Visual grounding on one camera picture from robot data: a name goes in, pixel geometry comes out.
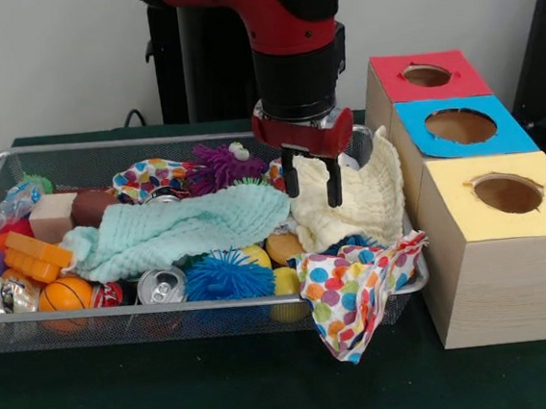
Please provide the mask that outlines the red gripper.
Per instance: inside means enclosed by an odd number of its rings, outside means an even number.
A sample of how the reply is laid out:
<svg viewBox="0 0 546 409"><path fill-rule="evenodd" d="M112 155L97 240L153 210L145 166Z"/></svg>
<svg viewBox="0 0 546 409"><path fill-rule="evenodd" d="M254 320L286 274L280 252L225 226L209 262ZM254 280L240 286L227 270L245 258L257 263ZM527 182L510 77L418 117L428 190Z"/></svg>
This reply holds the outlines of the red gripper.
<svg viewBox="0 0 546 409"><path fill-rule="evenodd" d="M339 156L347 148L352 134L352 111L348 108L333 107L325 116L307 121L275 119L263 110L258 100L252 112L253 135L264 144L281 150L281 164L286 193L290 198L299 196L299 182L293 159L295 151L314 157ZM342 181L339 162L336 158L324 158L327 180L328 205L342 205Z"/></svg>

